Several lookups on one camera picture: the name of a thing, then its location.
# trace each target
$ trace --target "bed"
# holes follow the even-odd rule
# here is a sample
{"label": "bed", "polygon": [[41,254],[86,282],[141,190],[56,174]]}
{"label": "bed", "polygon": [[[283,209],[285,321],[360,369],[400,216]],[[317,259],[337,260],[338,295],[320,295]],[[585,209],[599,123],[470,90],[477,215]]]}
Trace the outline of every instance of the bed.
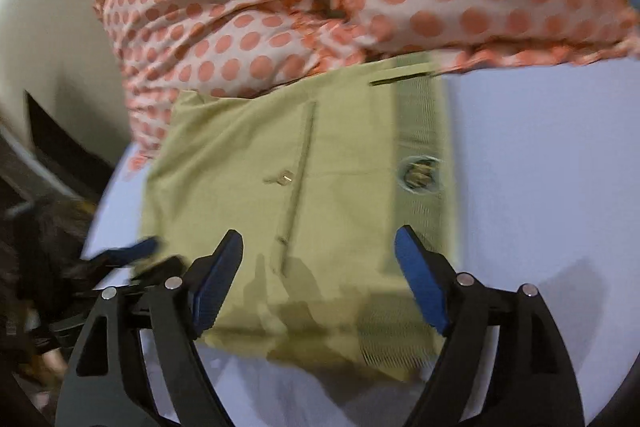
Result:
{"label": "bed", "polygon": [[[640,350],[639,79],[640,63],[629,58],[447,77],[463,268],[494,287],[540,288],[572,358],[587,422]],[[127,150],[103,197],[85,256],[137,238],[148,166],[127,174],[134,152]],[[115,273],[103,286],[127,276]],[[175,419],[152,339],[145,346],[159,411]],[[421,387],[310,375],[207,347],[200,355],[239,427],[402,425]],[[469,415],[486,381],[477,379]]]}

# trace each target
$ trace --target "gold button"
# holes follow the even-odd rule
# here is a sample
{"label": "gold button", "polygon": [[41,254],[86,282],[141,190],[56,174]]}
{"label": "gold button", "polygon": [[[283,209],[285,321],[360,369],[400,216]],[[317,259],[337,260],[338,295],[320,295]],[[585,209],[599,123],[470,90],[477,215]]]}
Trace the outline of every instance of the gold button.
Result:
{"label": "gold button", "polygon": [[278,176],[278,185],[289,185],[293,181],[293,172],[283,171]]}
{"label": "gold button", "polygon": [[430,156],[409,156],[398,169],[398,182],[414,194],[440,190],[440,160]]}

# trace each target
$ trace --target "beige wall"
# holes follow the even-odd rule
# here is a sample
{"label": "beige wall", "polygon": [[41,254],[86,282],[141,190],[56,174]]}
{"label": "beige wall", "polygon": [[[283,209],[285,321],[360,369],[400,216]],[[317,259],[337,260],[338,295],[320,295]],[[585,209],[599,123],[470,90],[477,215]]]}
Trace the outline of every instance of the beige wall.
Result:
{"label": "beige wall", "polygon": [[0,0],[0,119],[29,145],[23,90],[112,163],[129,142],[120,72],[92,0]]}

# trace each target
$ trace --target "metal screw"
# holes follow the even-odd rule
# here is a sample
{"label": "metal screw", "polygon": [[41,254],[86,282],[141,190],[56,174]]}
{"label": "metal screw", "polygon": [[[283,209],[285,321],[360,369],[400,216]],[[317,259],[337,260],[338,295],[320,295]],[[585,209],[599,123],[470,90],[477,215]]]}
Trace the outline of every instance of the metal screw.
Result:
{"label": "metal screw", "polygon": [[458,284],[460,284],[460,286],[471,286],[474,282],[476,282],[474,276],[467,272],[459,273],[456,276],[456,281],[458,281]]}
{"label": "metal screw", "polygon": [[106,301],[113,299],[118,294],[118,290],[113,286],[109,286],[102,290],[102,298]]}
{"label": "metal screw", "polygon": [[536,288],[531,283],[526,283],[522,285],[522,291],[524,295],[526,295],[527,297],[535,297],[539,293],[538,288]]}
{"label": "metal screw", "polygon": [[182,286],[182,279],[180,277],[169,277],[169,279],[164,281],[164,287],[168,290],[177,290],[180,286]]}

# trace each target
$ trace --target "olive green garment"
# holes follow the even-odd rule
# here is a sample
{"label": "olive green garment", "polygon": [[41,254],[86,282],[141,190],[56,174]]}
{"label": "olive green garment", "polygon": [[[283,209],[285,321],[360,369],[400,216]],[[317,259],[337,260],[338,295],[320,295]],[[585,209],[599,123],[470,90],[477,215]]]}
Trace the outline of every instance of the olive green garment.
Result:
{"label": "olive green garment", "polygon": [[[178,254],[188,264],[228,229],[241,233],[242,264],[207,344],[399,380],[437,356],[441,339],[393,249],[410,224],[454,261],[443,81],[431,70],[428,55],[413,54],[253,100],[181,94],[149,173],[141,233],[164,240],[151,263]],[[437,167],[417,194],[404,181],[415,157]]]}

